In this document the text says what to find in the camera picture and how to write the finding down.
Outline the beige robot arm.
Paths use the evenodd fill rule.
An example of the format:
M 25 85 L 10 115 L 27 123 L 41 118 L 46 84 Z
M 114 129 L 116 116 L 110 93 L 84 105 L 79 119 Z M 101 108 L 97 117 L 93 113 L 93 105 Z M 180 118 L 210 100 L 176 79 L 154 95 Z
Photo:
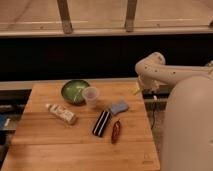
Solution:
M 213 171 L 213 61 L 168 65 L 154 52 L 135 65 L 141 87 L 170 85 L 163 122 L 161 171 Z

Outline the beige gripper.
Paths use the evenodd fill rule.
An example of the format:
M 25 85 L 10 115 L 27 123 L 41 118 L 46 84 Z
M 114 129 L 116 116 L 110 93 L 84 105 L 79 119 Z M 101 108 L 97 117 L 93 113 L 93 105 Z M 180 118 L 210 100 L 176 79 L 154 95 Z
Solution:
M 159 83 L 156 80 L 153 80 L 153 79 L 145 77 L 145 76 L 139 76 L 138 83 L 140 85 L 140 88 L 136 89 L 133 92 L 134 95 L 136 95 L 142 91 L 156 93 L 157 90 L 159 89 Z

